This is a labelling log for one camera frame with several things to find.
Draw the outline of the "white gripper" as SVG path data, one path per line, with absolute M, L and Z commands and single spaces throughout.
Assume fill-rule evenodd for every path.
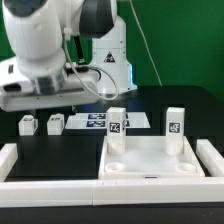
M 55 93 L 43 94 L 38 93 L 35 84 L 19 72 L 15 57 L 4 60 L 0 62 L 0 108 L 14 112 L 97 102 L 99 98 L 84 88 L 82 82 L 97 92 L 99 73 L 82 70 L 79 75 L 81 79 L 66 64 L 63 87 Z

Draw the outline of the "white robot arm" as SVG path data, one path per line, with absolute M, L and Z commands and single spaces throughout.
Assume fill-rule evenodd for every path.
M 2 0 L 14 56 L 0 62 L 0 109 L 113 100 L 135 90 L 117 0 Z

